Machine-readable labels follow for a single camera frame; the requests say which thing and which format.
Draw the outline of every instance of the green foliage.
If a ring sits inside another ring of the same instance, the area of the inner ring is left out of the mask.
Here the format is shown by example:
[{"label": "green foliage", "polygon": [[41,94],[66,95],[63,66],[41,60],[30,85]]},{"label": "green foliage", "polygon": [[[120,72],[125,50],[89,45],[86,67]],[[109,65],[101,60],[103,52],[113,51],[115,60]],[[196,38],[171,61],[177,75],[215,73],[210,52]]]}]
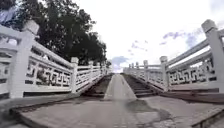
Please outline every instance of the green foliage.
[{"label": "green foliage", "polygon": [[15,5],[15,0],[0,0],[0,11],[8,10],[10,7]]},{"label": "green foliage", "polygon": [[91,32],[95,24],[89,14],[71,0],[20,0],[19,11],[10,23],[21,30],[28,20],[40,25],[39,43],[70,61],[78,57],[80,64],[106,61],[106,45]]}]

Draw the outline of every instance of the paved walkway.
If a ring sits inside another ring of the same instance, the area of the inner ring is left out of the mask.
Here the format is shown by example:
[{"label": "paved walkway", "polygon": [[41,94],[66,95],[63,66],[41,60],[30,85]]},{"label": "paved walkway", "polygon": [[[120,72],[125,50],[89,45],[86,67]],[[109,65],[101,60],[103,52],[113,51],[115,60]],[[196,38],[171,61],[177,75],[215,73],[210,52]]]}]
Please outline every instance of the paved walkway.
[{"label": "paved walkway", "polygon": [[222,106],[160,96],[137,99],[123,76],[115,74],[104,100],[82,102],[77,98],[22,114],[52,128],[166,128],[175,119],[183,122],[217,107]]}]

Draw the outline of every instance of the stone balustrade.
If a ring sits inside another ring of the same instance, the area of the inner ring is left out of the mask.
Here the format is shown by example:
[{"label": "stone balustrade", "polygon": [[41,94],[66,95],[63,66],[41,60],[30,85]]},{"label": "stone balustrade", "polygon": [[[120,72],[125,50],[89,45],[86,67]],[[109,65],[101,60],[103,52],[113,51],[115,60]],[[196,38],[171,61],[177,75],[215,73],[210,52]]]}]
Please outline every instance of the stone balustrade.
[{"label": "stone balustrade", "polygon": [[39,26],[29,21],[22,32],[0,26],[0,95],[21,98],[32,92],[83,91],[110,73],[106,66],[68,62],[35,41]]},{"label": "stone balustrade", "polygon": [[124,73],[140,78],[163,91],[219,88],[224,92],[224,30],[218,30],[212,20],[202,24],[206,39],[190,50],[160,65],[148,65],[147,60],[124,68]]}]

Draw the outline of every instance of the stone bridge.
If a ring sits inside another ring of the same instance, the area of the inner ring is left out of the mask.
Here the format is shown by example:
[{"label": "stone bridge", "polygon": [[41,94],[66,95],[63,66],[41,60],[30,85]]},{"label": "stone bridge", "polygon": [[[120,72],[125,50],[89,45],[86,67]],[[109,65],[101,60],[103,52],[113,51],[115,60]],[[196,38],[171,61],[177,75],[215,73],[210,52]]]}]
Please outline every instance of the stone bridge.
[{"label": "stone bridge", "polygon": [[207,20],[206,39],[161,64],[78,65],[22,32],[0,26],[2,128],[222,128],[224,30]]}]

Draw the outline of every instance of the sky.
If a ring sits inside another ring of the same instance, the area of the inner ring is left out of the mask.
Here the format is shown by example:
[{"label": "sky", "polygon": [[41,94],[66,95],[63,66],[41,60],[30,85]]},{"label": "sky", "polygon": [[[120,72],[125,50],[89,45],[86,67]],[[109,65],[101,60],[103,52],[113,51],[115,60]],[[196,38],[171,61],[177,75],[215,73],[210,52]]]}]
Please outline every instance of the sky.
[{"label": "sky", "polygon": [[224,26],[223,0],[73,0],[97,23],[114,72],[160,56],[177,57],[205,39],[201,24]]}]

